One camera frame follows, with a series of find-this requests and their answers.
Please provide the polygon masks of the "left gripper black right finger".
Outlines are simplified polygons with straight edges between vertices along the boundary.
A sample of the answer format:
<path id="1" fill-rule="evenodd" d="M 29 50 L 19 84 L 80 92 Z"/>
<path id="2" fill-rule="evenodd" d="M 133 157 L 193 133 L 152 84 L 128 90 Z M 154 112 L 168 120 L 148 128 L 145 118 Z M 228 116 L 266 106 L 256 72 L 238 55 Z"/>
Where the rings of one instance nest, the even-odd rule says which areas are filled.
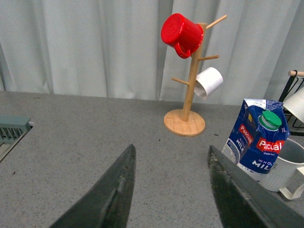
<path id="1" fill-rule="evenodd" d="M 304 218 L 243 172 L 213 145 L 208 167 L 225 228 L 302 228 Z"/>

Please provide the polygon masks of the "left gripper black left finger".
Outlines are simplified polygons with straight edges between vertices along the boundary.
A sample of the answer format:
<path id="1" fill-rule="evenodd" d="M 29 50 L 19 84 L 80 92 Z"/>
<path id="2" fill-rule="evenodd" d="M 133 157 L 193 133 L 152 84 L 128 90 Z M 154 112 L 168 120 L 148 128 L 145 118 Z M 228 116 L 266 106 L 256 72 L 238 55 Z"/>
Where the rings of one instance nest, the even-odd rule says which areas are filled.
<path id="1" fill-rule="evenodd" d="M 125 228 L 133 197 L 136 149 L 129 145 L 52 228 Z"/>

